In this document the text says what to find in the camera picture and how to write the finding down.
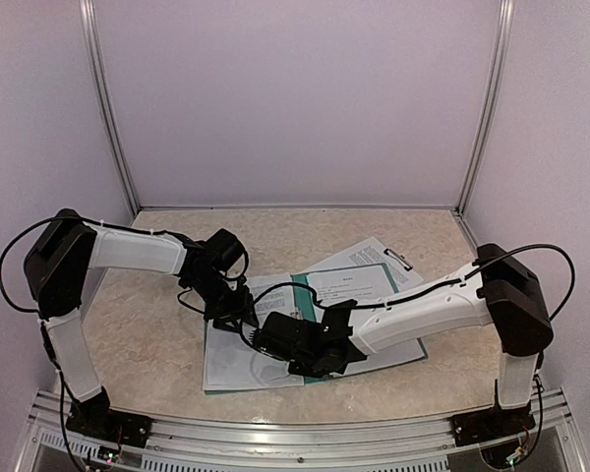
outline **wall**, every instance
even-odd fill
[[[467,215],[480,242],[552,242],[577,266],[545,377],[563,385],[590,456],[590,0],[516,2],[501,97]],[[567,269],[526,258],[552,307]]]
[[[96,2],[141,203],[453,207],[499,5]]]
[[[108,149],[78,2],[0,0],[0,252],[61,207],[129,222]],[[28,306],[22,261],[33,240],[16,247],[5,279]],[[0,470],[8,469],[34,393],[53,379],[35,316],[0,297]]]

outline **white paper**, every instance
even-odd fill
[[[267,288],[291,281],[290,274],[251,277],[247,280],[252,295],[257,297]],[[256,306],[262,326],[272,311],[294,314],[292,287],[282,287],[268,294]],[[238,333],[214,329],[209,323],[204,362],[204,390],[253,390],[303,385],[300,376],[288,374],[288,363],[271,359],[251,350]]]
[[[417,287],[424,282],[424,278],[415,269],[407,270],[398,259],[385,254],[385,249],[386,246],[383,243],[375,237],[371,237],[324,259],[320,263],[311,265],[304,272],[383,263],[388,266],[391,277],[400,292]]]
[[[308,275],[308,284],[318,292],[324,305],[333,305],[345,300],[368,300],[393,295],[393,287],[381,265],[352,267],[328,272],[314,272]],[[322,320],[324,311],[315,308],[315,317]],[[349,364],[345,374],[332,374],[344,377],[386,367],[406,364],[425,357],[424,349],[417,339],[390,346],[369,356],[365,361]]]

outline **beige marble tabletop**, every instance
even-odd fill
[[[369,236],[404,255],[426,280],[473,258],[444,210],[143,211],[135,226],[196,240],[227,228],[249,251],[250,276],[297,273]],[[426,337],[428,360],[406,366],[301,387],[206,395],[204,323],[177,304],[179,291],[173,276],[107,272],[84,329],[112,405],[185,418],[301,424],[407,418],[493,401],[500,343],[492,325]],[[188,300],[200,304],[193,296]]]

